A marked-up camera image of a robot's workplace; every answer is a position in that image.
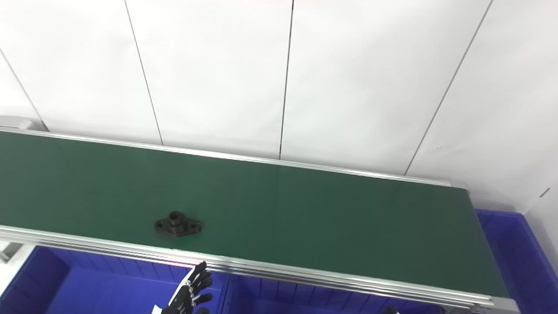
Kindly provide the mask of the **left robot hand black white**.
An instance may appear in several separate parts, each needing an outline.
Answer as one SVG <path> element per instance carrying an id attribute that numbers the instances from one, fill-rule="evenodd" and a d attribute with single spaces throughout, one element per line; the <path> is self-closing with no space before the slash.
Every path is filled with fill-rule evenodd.
<path id="1" fill-rule="evenodd" d="M 165 308 L 155 305 L 152 314 L 209 314 L 210 310 L 200 305 L 213 299 L 213 294 L 202 294 L 202 290 L 213 284 L 207 262 L 193 267 L 180 282 Z"/>

